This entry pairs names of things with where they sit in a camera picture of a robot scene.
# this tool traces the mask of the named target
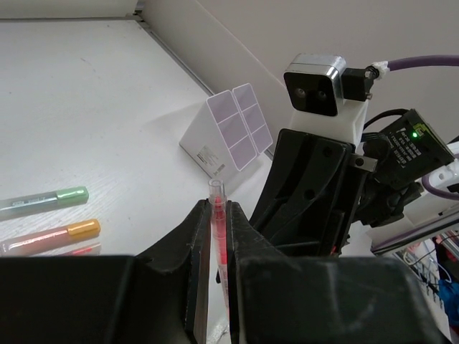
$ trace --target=white table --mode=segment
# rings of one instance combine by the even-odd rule
[[[0,222],[0,240],[97,218],[103,254],[137,254],[207,197],[209,177],[179,147],[207,95],[135,21],[1,22],[0,51],[0,198],[90,192],[84,206]],[[247,216],[270,160],[256,164],[229,195]],[[223,301],[210,280],[211,328]]]

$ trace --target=blue object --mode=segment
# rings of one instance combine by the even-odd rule
[[[448,316],[450,326],[459,326],[459,283],[449,283],[441,279],[440,299],[445,304],[445,313]]]

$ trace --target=green pen cap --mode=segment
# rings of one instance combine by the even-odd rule
[[[56,197],[59,206],[76,206],[87,202],[89,192],[84,186],[78,186],[77,188],[65,188],[56,191]]]

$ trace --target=pen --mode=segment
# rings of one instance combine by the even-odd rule
[[[57,256],[98,256],[100,254],[100,244],[93,244],[74,249],[69,252],[58,254]]]
[[[4,199],[0,201],[0,221],[66,206],[84,204],[88,198],[87,189],[84,186],[79,186],[77,188],[66,188],[36,195],[16,197],[15,199]]]
[[[223,288],[224,304],[227,311],[230,308],[228,296],[228,266],[227,266],[227,216],[224,184],[218,179],[209,182],[209,202],[212,207],[210,228],[214,238],[215,251],[217,253],[217,264],[220,274],[220,281]]]
[[[99,232],[99,221],[91,219],[46,231],[18,236],[0,242],[0,256],[30,256],[77,242],[83,242],[96,237],[99,235]]]

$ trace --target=camera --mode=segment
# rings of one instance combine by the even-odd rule
[[[292,106],[307,113],[336,116],[344,104],[341,56],[299,54],[284,73]]]

